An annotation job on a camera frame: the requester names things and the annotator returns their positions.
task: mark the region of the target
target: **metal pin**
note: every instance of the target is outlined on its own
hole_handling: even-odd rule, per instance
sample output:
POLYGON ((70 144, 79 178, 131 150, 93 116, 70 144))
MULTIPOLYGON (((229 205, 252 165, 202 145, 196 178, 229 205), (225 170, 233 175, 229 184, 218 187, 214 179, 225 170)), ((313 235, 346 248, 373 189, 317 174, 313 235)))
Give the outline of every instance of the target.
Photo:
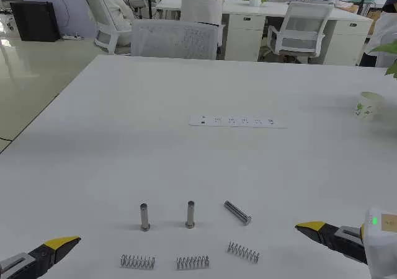
POLYGON ((194 228, 194 201, 187 203, 187 221, 185 225, 187 228, 194 228))
POLYGON ((251 222, 251 216, 248 216, 244 212, 242 212, 239 208, 234 206, 230 201, 225 201, 225 208, 232 212, 235 217, 240 219, 244 225, 248 225, 251 222))
POLYGON ((148 218, 148 205, 146 203, 141 204, 141 230, 148 231, 150 229, 149 218, 148 218))

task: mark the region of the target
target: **black box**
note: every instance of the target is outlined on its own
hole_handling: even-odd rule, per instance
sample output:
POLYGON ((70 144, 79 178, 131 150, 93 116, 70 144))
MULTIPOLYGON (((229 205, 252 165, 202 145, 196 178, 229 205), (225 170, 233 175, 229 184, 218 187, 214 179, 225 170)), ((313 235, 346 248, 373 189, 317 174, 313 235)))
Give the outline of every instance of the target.
POLYGON ((19 1, 10 4, 20 39, 55 42, 61 38, 52 3, 19 1))

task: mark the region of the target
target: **power cord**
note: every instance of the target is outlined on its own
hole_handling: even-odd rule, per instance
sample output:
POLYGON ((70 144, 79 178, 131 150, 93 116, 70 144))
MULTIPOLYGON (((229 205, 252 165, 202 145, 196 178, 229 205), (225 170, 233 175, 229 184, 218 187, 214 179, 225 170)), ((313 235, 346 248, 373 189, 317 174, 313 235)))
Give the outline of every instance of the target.
POLYGON ((63 4, 65 5, 65 9, 66 9, 66 13, 68 14, 68 20, 66 21, 66 25, 65 26, 60 26, 60 27, 67 27, 69 25, 69 21, 70 21, 70 14, 69 14, 69 9, 68 9, 68 5, 65 3, 65 0, 62 0, 63 4))
POLYGON ((0 137, 0 140, 2 140, 2 141, 12 141, 12 139, 2 138, 2 137, 0 137))

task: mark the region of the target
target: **drawer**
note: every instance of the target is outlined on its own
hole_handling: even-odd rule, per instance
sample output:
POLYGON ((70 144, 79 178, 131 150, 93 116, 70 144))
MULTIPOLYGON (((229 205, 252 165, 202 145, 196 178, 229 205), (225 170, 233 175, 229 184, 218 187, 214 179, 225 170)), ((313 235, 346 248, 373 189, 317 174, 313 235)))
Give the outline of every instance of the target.
POLYGON ((231 14, 229 28, 263 29, 265 17, 263 15, 231 14))
POLYGON ((354 22, 349 20, 338 20, 336 22, 335 34, 344 35, 366 35, 368 34, 371 22, 354 22))

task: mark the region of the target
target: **office chair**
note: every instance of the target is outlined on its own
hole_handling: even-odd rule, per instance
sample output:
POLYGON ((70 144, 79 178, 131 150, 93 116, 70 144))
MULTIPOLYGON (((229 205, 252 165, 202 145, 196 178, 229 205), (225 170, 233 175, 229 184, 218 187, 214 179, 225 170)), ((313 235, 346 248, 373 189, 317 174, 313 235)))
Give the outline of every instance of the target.
POLYGON ((334 6, 291 2, 280 30, 269 26, 267 45, 276 55, 318 57, 334 6))
POLYGON ((158 58, 216 59, 218 27, 179 20, 135 20, 131 55, 158 58))
POLYGON ((85 0, 87 6, 91 11, 97 27, 97 33, 94 39, 96 45, 106 48, 109 54, 113 55, 116 49, 118 38, 121 35, 130 35, 131 30, 118 31, 114 24, 113 18, 110 15, 104 0, 85 0), (109 42, 103 42, 100 35, 104 33, 109 36, 109 42))

